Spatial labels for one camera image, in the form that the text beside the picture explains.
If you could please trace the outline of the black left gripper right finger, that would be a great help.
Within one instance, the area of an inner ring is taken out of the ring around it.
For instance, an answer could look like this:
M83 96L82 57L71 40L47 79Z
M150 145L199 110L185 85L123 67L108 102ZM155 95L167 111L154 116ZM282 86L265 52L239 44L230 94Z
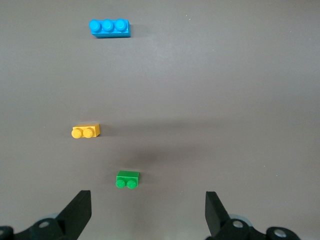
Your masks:
M265 233L256 230L243 216L228 214L217 193L205 194L205 220L210 231L208 240L299 240L293 231L279 226L269 227Z

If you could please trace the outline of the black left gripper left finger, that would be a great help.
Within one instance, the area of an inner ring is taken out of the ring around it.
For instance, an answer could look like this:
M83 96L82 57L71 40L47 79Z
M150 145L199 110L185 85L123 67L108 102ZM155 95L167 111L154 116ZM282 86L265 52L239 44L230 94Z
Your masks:
M56 217L41 219L18 233L14 233L10 226L1 226L0 238L2 240L77 240L91 216L91 192L81 190Z

